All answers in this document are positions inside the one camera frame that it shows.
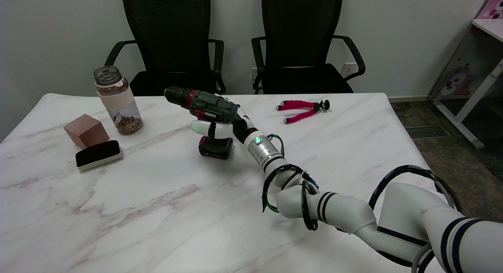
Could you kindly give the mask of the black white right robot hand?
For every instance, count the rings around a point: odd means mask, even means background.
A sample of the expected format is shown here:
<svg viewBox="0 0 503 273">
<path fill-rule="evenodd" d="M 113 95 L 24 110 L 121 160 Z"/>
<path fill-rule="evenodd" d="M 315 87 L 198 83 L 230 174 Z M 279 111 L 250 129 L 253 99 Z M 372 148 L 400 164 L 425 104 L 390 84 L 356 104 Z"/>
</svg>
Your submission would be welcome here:
<svg viewBox="0 0 503 273">
<path fill-rule="evenodd" d="M 240 105 L 238 105 L 237 120 L 232 123 L 194 120 L 190 123 L 190 129 L 199 135 L 217 140 L 234 136 L 241 143 L 250 133 L 258 130 Z"/>
</svg>

